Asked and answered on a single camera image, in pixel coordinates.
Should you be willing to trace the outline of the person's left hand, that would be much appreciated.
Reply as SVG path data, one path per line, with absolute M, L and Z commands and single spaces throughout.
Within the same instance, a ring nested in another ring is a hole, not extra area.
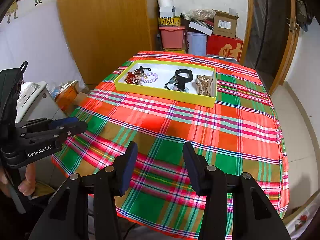
M 9 181 L 5 176 L 3 167 L 1 167 L 1 191 L 10 197 L 10 191 L 8 188 Z M 36 186 L 36 167 L 35 163 L 27 165 L 25 169 L 25 179 L 20 183 L 18 189 L 25 196 L 30 196 L 34 193 Z

